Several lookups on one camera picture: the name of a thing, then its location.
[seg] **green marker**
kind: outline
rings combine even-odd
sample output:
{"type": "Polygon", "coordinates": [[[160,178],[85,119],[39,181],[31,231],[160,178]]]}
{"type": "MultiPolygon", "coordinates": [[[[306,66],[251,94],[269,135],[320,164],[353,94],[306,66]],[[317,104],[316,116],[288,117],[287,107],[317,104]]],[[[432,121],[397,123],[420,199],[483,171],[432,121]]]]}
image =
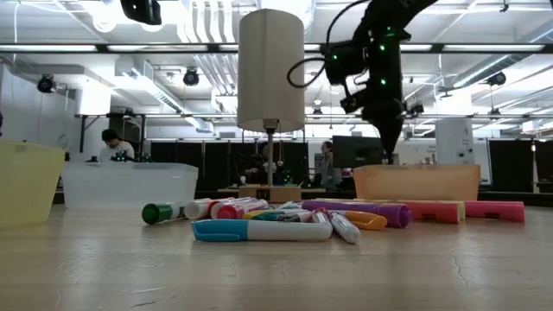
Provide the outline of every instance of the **green marker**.
{"type": "Polygon", "coordinates": [[[171,219],[184,219],[185,202],[149,203],[142,209],[142,220],[148,225],[171,219]]]}

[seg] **yellow plastic bin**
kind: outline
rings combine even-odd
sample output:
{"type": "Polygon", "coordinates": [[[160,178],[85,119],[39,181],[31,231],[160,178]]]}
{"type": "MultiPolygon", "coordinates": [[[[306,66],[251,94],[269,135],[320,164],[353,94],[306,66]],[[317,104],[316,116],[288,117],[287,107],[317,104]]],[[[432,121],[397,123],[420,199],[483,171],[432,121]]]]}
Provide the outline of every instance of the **yellow plastic bin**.
{"type": "Polygon", "coordinates": [[[0,230],[48,219],[64,161],[62,149],[0,139],[0,230]]]}

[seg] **white wall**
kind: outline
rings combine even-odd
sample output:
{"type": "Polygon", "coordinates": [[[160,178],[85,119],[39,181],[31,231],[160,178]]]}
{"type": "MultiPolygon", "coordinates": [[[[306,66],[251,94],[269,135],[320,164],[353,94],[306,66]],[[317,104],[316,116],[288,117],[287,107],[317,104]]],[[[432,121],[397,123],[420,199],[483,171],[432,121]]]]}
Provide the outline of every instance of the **white wall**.
{"type": "Polygon", "coordinates": [[[3,138],[78,151],[74,100],[66,106],[66,96],[38,92],[36,83],[13,75],[7,66],[0,66],[0,80],[3,138]]]}

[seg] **black cable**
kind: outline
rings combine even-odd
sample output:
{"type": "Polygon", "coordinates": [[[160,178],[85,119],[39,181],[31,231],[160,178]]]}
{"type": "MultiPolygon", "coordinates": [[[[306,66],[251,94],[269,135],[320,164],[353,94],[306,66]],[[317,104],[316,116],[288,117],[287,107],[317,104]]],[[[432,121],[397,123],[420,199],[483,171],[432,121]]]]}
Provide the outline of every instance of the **black cable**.
{"type": "MultiPolygon", "coordinates": [[[[327,48],[326,55],[330,54],[330,48],[328,47],[328,45],[330,43],[330,34],[332,33],[332,28],[334,27],[335,23],[338,22],[338,19],[342,15],[344,15],[344,13],[346,13],[348,10],[350,10],[352,7],[354,7],[356,5],[359,5],[359,4],[362,4],[362,3],[367,3],[369,1],[370,0],[357,0],[354,3],[348,4],[344,9],[342,9],[340,12],[338,12],[338,14],[330,22],[330,25],[328,26],[328,29],[327,29],[327,39],[325,41],[325,45],[326,45],[326,48],[327,48]]],[[[321,76],[322,72],[325,70],[325,66],[326,66],[327,61],[329,61],[329,59],[324,58],[324,57],[311,57],[311,58],[308,58],[308,59],[300,60],[300,61],[296,62],[296,64],[294,64],[294,66],[292,66],[290,68],[288,73],[286,73],[286,80],[288,81],[288,83],[290,83],[291,86],[293,86],[295,88],[305,88],[307,86],[310,86],[310,85],[313,84],[313,82],[315,82],[315,80],[317,80],[321,76]],[[315,76],[310,81],[308,81],[307,83],[305,83],[303,85],[299,85],[299,84],[295,83],[294,81],[292,81],[291,75],[294,72],[294,70],[296,70],[299,66],[301,66],[305,63],[311,62],[311,61],[323,61],[321,69],[319,69],[319,71],[315,74],[315,76]]]]}

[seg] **blue and white marker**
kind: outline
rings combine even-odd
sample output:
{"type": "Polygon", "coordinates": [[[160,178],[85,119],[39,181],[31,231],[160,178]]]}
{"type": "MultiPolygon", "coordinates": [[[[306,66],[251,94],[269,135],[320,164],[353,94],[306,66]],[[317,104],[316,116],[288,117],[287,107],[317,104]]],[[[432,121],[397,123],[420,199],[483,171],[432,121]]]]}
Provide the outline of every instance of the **blue and white marker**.
{"type": "Polygon", "coordinates": [[[205,242],[238,241],[325,241],[332,226],[314,223],[287,223],[243,219],[209,219],[195,221],[196,240],[205,242]]]}

